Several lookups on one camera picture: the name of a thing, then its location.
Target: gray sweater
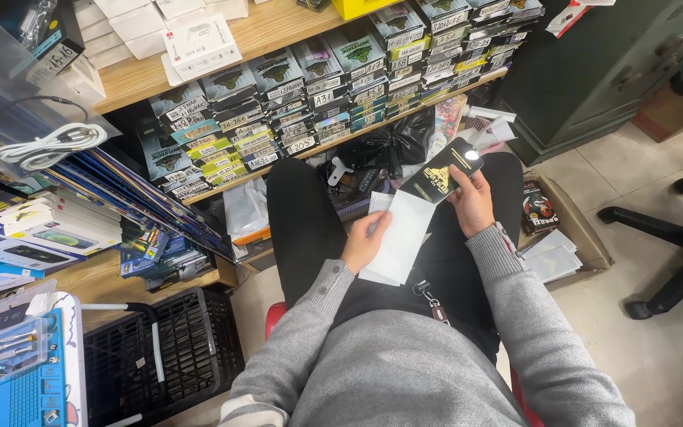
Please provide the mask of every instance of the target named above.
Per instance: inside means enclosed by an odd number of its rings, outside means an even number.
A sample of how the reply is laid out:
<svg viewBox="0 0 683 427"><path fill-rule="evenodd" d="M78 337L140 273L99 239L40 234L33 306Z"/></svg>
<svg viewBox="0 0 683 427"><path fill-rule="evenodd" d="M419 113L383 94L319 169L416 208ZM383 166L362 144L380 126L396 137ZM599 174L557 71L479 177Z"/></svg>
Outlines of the gray sweater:
<svg viewBox="0 0 683 427"><path fill-rule="evenodd" d="M635 425L499 223L467 245L527 403L545 427ZM326 260L234 381L219 425L528 424L495 367L448 325L378 310L329 331L353 279L343 261Z"/></svg>

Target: left hand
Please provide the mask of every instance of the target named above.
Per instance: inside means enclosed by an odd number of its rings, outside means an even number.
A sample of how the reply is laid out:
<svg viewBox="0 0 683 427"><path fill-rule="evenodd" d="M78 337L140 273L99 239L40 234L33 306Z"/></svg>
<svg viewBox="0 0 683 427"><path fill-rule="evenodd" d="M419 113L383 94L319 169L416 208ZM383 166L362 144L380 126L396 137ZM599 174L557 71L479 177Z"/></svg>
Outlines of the left hand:
<svg viewBox="0 0 683 427"><path fill-rule="evenodd" d="M378 224L375 226L374 232L368 236L368 229L376 222ZM392 223L392 214L383 210L373 212L371 215L352 223L347 244L341 253L341 258L339 258L347 264L347 268L352 274L357 275L360 270L374 260L375 255L379 253L384 231L390 223Z"/></svg>

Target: black screen protector package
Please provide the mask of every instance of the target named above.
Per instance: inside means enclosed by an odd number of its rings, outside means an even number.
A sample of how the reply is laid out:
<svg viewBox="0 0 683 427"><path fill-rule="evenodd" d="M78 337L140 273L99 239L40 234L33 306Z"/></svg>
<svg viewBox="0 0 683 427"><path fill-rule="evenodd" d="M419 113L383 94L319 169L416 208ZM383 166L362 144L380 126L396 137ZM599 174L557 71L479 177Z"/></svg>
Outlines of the black screen protector package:
<svg viewBox="0 0 683 427"><path fill-rule="evenodd" d="M455 138L403 183L400 190L438 204L458 188L449 174L449 165L457 166L470 177L481 169L483 159L473 145L463 138Z"/></svg>

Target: red stool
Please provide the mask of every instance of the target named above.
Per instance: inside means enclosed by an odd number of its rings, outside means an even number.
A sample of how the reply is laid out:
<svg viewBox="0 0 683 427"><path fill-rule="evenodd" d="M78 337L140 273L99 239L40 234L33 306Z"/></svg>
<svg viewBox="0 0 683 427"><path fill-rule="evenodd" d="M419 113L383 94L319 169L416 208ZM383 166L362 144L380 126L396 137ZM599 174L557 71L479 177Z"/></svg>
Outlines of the red stool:
<svg viewBox="0 0 683 427"><path fill-rule="evenodd" d="M265 339L268 339L270 333L273 332L273 327L275 324L279 323L281 316L286 313L286 303L277 302L268 308L268 316L265 318ZM534 413L531 408L526 404L526 399L524 398L524 392L521 390L521 383L518 381L518 373L510 366L510 384L513 390L513 395L518 403L521 405L521 409L524 410L526 418L528 419L531 427L544 427L542 420Z"/></svg>

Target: black pants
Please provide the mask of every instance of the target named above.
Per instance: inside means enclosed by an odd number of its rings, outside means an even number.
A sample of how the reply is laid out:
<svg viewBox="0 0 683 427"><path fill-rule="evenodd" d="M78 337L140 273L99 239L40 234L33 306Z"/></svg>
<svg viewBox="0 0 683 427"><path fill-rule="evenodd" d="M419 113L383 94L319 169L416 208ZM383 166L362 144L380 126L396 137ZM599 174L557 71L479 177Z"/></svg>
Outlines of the black pants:
<svg viewBox="0 0 683 427"><path fill-rule="evenodd" d="M492 190L495 219L517 245L523 201L521 162L511 153L490 153L483 159L481 170ZM276 163L267 186L275 261L286 306L291 308L312 286L323 262L342 255L347 234L315 169L305 162L288 158ZM431 283L431 294L439 299L450 324L496 363L499 336L492 310L449 202L437 206L428 231L431 237L418 252L414 267ZM332 327L381 309L432 316L426 298L416 296L411 286L355 278Z"/></svg>

